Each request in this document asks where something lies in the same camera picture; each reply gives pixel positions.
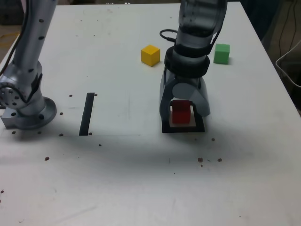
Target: table surface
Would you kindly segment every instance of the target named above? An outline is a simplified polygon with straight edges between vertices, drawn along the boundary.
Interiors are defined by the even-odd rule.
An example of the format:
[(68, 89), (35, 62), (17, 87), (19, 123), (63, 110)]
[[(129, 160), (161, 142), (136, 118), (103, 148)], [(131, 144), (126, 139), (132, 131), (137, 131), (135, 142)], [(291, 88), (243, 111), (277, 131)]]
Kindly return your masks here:
[[(16, 134), (0, 123), (0, 225), (301, 225), (301, 120), (240, 3), (217, 41), (230, 65), (204, 76), (206, 133), (161, 133), (172, 43), (159, 31), (178, 28), (179, 7), (57, 7), (40, 62), (58, 114)], [(161, 49), (153, 68), (140, 62), (149, 44)], [(93, 134), (80, 137), (88, 92)]]

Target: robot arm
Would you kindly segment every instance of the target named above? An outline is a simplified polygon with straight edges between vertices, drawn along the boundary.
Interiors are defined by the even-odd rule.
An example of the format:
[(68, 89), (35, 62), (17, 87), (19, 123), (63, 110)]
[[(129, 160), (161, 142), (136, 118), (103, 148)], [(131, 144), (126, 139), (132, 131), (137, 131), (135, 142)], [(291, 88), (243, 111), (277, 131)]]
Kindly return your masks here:
[[(55, 103), (42, 96), (38, 61), (56, 4), (57, 0), (26, 0), (21, 34), (0, 72), (0, 101), (7, 107), (2, 121), (8, 129), (38, 128), (56, 115)], [(179, 30), (174, 46), (166, 52), (160, 87), (162, 122), (169, 121), (174, 97), (193, 102), (200, 117), (209, 115), (202, 76), (209, 67), (207, 55), (222, 28), (226, 8), (227, 0), (181, 1)]]
[(169, 125), (173, 98), (190, 100), (199, 119), (210, 114), (202, 76), (208, 70), (207, 55), (222, 29), (226, 10), (227, 0), (181, 1), (179, 29), (174, 46), (166, 52), (160, 86), (162, 125)]
[(57, 0), (26, 0), (22, 31), (0, 72), (0, 101), (7, 107), (2, 121), (8, 129), (38, 128), (56, 115), (55, 103), (42, 96), (38, 61), (56, 4)]

